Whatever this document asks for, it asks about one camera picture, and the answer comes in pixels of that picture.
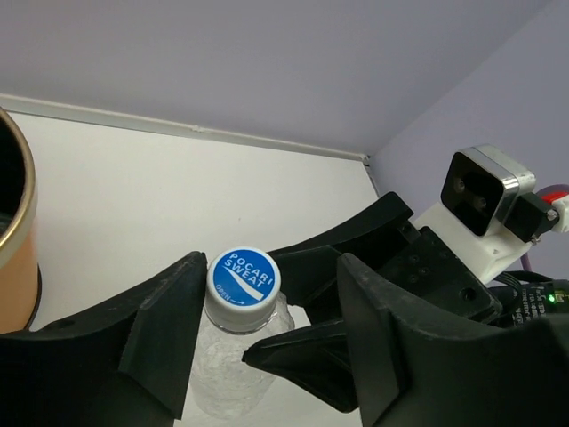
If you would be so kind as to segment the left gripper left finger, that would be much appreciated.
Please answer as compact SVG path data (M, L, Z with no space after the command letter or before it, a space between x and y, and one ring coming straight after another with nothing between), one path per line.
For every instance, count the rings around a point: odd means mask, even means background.
M1 337L4 426L171 426L180 420L204 305L207 259L36 331Z

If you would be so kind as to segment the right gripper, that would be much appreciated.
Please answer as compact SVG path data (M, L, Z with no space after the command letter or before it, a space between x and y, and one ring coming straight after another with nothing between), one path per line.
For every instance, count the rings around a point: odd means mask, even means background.
M308 318L339 318L337 261L353 254L391 283L442 310L488 324L502 303L430 228L411 226L412 209L395 192L340 225L272 250L281 291Z

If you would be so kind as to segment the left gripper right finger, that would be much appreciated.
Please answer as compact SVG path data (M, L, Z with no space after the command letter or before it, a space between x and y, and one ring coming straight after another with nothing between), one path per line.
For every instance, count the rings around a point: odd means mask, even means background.
M498 328L457 316L374 272L337 267L365 426L565 426L568 317Z

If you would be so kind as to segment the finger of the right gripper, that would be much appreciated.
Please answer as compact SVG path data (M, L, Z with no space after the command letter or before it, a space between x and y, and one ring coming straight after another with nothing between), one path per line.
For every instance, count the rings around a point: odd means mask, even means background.
M284 378L339 412L358 409L341 318L262 339L244 352L242 361Z

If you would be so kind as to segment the clear bottle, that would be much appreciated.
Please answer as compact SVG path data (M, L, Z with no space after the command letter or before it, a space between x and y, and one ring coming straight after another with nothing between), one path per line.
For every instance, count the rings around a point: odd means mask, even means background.
M204 310L189 383L206 414L238 418L251 412L275 381L249 367L244 353L260 340L294 329L281 292L281 273L266 252L231 248L208 267Z

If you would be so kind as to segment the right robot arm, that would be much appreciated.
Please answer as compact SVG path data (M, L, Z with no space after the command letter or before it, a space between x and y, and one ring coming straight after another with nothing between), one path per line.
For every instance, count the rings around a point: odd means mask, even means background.
M507 271L486 287L388 193L273 258L309 324L243 360L365 426L563 426L568 284Z

